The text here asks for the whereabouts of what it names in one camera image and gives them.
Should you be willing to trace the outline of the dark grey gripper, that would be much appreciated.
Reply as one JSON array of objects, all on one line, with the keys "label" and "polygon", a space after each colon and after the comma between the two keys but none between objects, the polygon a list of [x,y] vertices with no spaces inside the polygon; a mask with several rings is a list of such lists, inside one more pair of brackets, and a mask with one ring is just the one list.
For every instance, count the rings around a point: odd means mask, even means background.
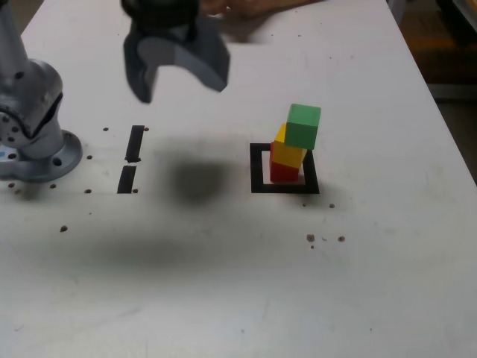
[{"label": "dark grey gripper", "polygon": [[162,66],[181,67],[216,92],[228,84],[230,53],[212,20],[189,18],[170,24],[135,19],[136,31],[124,40],[127,82],[133,94],[150,104],[157,72]]}]

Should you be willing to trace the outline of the person's hand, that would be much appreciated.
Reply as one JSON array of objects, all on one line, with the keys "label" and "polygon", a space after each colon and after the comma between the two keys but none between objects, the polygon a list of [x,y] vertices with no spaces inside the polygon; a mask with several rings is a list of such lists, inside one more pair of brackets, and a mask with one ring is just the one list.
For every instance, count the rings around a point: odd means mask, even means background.
[{"label": "person's hand", "polygon": [[224,14],[230,10],[242,17],[254,17],[311,3],[313,1],[308,0],[202,0],[200,10],[207,16]]}]

